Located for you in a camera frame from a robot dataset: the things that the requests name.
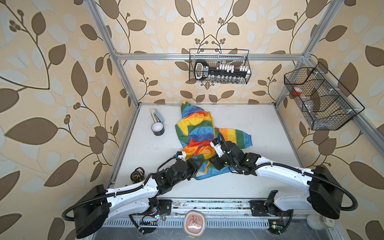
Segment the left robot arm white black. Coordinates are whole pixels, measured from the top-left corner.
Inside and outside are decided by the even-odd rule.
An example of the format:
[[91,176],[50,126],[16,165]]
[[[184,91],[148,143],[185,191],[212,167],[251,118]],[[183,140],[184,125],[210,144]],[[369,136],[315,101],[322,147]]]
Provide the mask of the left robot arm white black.
[[118,189],[92,188],[76,204],[62,213],[62,219],[75,223],[77,239],[97,232],[105,222],[121,216],[155,213],[158,199],[184,181],[195,177],[201,165],[194,160],[177,158],[170,167],[150,173],[139,183]]

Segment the rainbow striped jacket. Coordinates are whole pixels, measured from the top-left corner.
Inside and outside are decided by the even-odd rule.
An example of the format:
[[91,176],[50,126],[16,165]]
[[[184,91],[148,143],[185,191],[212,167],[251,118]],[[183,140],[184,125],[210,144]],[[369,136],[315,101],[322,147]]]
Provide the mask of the rainbow striped jacket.
[[251,135],[236,129],[216,128],[210,112],[191,105],[184,101],[181,105],[182,119],[175,125],[179,141],[186,153],[186,160],[192,159],[201,162],[200,176],[196,180],[204,180],[221,174],[228,173],[234,169],[224,167],[218,170],[209,159],[216,151],[211,146],[211,141],[221,133],[226,141],[238,145],[240,149],[246,149],[253,145]]

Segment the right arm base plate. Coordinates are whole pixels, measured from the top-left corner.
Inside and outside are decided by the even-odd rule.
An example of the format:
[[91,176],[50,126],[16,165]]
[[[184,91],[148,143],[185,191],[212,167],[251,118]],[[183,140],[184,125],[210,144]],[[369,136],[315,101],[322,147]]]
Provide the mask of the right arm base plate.
[[272,201],[252,200],[249,202],[253,217],[289,217],[291,210],[282,211]]

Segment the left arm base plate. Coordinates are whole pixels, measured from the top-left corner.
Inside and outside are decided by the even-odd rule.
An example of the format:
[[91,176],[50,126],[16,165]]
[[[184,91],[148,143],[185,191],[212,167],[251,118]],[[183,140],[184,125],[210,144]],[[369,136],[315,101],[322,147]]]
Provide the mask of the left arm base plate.
[[134,214],[134,216],[163,216],[169,215],[172,211],[173,201],[170,199],[156,199],[150,201],[149,208],[143,213]]

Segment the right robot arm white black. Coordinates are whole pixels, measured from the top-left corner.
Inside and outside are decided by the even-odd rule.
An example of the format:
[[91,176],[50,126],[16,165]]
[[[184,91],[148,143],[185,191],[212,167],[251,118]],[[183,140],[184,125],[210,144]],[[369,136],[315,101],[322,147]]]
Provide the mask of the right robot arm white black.
[[296,188],[293,192],[272,190],[257,207],[260,213],[277,216],[294,210],[313,210],[337,220],[342,211],[350,212],[358,207],[357,199],[325,167],[304,169],[281,164],[259,154],[245,154],[235,143],[220,138],[211,141],[210,145],[216,153],[209,161],[219,170],[228,168],[234,174],[266,177]]

